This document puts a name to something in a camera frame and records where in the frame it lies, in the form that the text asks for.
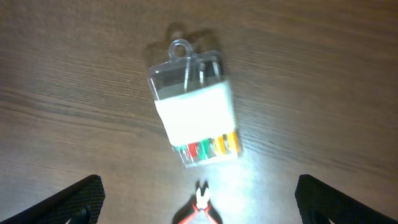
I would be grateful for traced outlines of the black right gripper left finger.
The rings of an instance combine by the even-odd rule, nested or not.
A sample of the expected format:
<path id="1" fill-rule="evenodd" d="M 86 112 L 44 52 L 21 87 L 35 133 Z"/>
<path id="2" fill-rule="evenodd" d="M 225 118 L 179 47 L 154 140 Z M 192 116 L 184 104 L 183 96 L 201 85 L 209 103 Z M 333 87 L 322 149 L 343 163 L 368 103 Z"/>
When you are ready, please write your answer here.
<path id="1" fill-rule="evenodd" d="M 1 224 L 97 224 L 104 200 L 101 177 L 93 174 Z"/>

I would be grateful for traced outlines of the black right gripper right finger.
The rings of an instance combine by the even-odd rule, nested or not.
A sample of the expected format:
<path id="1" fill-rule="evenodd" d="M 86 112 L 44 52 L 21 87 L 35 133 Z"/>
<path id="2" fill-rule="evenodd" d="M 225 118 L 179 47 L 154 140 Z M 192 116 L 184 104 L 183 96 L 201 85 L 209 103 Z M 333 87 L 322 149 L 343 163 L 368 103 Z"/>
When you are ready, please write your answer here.
<path id="1" fill-rule="evenodd" d="M 397 224 L 397 220 L 308 174 L 299 176 L 295 199 L 303 224 Z"/>

